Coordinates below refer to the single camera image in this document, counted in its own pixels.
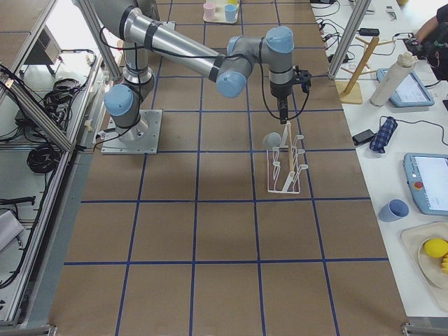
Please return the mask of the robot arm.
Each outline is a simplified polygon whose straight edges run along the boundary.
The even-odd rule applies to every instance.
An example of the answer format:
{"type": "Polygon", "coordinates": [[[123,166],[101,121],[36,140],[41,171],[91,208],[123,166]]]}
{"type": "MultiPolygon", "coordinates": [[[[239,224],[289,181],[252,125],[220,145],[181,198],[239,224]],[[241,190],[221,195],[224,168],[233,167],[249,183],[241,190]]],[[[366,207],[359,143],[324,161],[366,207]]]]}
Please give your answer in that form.
{"type": "Polygon", "coordinates": [[[123,82],[113,88],[105,101],[115,123],[116,139],[130,141],[132,132],[140,139],[147,130],[139,105],[153,87],[148,52],[203,75],[227,98],[242,93],[254,64],[267,65],[270,92],[279,110],[277,120],[287,123],[288,97],[295,82],[293,33],[288,27],[272,28],[263,37],[235,36],[230,39],[226,54],[222,54],[161,22],[155,1],[89,1],[87,5],[99,25],[100,44],[108,44],[104,30],[124,43],[123,82]]]}

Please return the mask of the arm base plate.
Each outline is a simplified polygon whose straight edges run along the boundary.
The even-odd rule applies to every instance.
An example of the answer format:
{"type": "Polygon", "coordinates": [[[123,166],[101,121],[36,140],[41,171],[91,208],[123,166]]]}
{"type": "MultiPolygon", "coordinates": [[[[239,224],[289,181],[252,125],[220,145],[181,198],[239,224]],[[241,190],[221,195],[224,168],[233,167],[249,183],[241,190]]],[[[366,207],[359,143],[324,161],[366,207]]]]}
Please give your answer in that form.
{"type": "Polygon", "coordinates": [[[140,110],[140,121],[120,137],[118,135],[124,133],[125,130],[116,128],[110,117],[108,126],[114,130],[106,134],[106,142],[102,144],[101,153],[105,155],[156,154],[162,115],[163,110],[160,109],[140,110]]]}

